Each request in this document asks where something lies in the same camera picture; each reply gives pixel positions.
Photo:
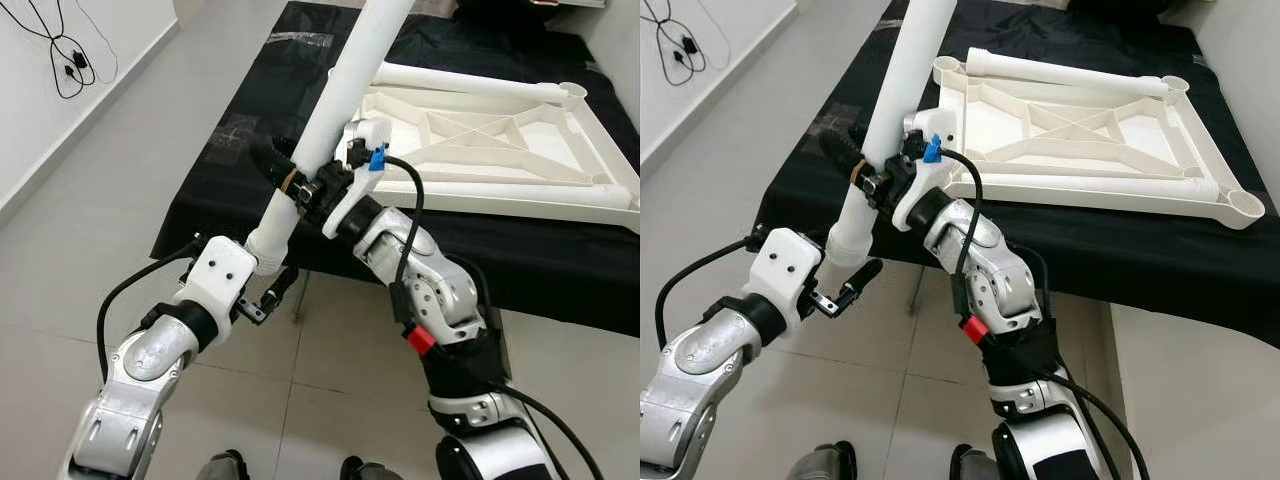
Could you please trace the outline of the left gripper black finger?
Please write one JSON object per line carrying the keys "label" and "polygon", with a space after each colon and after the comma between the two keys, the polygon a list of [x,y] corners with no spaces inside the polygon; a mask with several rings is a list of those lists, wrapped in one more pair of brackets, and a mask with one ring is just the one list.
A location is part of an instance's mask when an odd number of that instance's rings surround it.
{"label": "left gripper black finger", "polygon": [[870,284],[870,282],[883,270],[882,259],[870,259],[860,266],[841,287],[835,300],[836,306],[849,306],[855,302]]}
{"label": "left gripper black finger", "polygon": [[262,306],[279,306],[298,276],[300,269],[297,266],[283,268],[262,293]]}

